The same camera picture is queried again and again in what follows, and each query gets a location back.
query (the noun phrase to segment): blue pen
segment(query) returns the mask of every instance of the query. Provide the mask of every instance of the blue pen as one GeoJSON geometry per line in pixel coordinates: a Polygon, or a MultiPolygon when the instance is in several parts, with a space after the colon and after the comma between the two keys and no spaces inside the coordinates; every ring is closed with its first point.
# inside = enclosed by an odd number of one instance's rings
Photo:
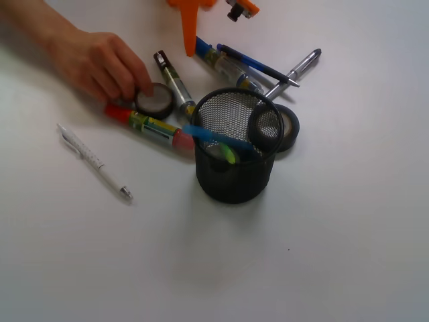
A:
{"type": "Polygon", "coordinates": [[[218,142],[224,143],[228,146],[239,148],[243,150],[253,150],[253,145],[246,141],[241,141],[238,139],[230,138],[229,136],[224,136],[208,129],[204,129],[199,126],[186,124],[182,128],[182,131],[190,136],[194,136],[204,142],[218,142]]]}
{"type": "Polygon", "coordinates": [[[241,62],[243,62],[244,64],[246,64],[247,66],[253,67],[256,70],[259,70],[260,72],[263,72],[264,74],[277,79],[278,81],[281,81],[285,84],[290,84],[294,87],[299,87],[300,85],[290,79],[289,77],[287,77],[286,75],[283,75],[282,73],[272,69],[271,67],[268,67],[267,65],[264,65],[260,62],[258,62],[257,60],[254,60],[226,45],[222,45],[222,44],[218,44],[217,45],[217,50],[220,52],[224,52],[227,56],[230,56],[232,58],[235,58],[237,60],[240,60],[241,62]]]}

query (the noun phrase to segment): white mechanical pencil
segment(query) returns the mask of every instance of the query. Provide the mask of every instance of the white mechanical pencil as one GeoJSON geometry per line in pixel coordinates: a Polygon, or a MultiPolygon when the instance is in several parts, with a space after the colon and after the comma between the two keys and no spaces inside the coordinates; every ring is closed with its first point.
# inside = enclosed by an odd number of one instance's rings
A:
{"type": "Polygon", "coordinates": [[[61,131],[64,142],[72,148],[72,150],[83,157],[122,197],[128,201],[133,199],[133,195],[129,192],[128,188],[113,176],[105,164],[102,163],[72,131],[65,129],[60,124],[57,124],[57,126],[61,131]]]}

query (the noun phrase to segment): orange object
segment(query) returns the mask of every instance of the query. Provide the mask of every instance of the orange object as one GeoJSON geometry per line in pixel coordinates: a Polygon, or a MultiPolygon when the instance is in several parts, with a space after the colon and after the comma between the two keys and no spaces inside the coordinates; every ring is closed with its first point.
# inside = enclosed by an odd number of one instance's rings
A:
{"type": "Polygon", "coordinates": [[[256,7],[252,2],[249,0],[237,0],[237,3],[244,8],[244,10],[247,10],[252,17],[256,15],[259,12],[259,8],[256,7]]]}
{"type": "Polygon", "coordinates": [[[167,0],[172,7],[178,7],[182,14],[183,39],[186,54],[192,57],[195,54],[196,18],[198,8],[212,7],[217,0],[167,0]]]}

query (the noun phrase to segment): pencil clip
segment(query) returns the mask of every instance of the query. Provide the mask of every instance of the pencil clip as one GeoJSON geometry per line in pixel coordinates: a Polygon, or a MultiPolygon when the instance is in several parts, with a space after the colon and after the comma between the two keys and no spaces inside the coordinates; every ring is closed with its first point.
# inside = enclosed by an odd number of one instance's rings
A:
{"type": "Polygon", "coordinates": [[[64,143],[65,143],[65,144],[66,144],[70,149],[72,149],[73,151],[75,151],[75,152],[78,154],[79,158],[82,158],[82,154],[79,152],[79,150],[78,150],[78,149],[76,149],[76,147],[75,147],[73,144],[71,144],[71,143],[66,139],[66,137],[65,137],[65,136],[61,135],[61,137],[62,137],[62,139],[64,140],[64,143]]]}

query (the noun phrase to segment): mesh cup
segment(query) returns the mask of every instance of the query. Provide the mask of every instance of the mesh cup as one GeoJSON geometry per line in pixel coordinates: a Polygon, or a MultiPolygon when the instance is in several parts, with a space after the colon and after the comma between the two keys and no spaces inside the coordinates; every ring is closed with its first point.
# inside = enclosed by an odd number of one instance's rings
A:
{"type": "Polygon", "coordinates": [[[194,138],[196,177],[209,196],[224,203],[244,203],[267,186],[284,136],[283,118],[269,99],[246,89],[214,91],[197,105],[192,124],[254,147],[253,151],[230,147],[237,156],[230,164],[217,142],[194,138]]]}

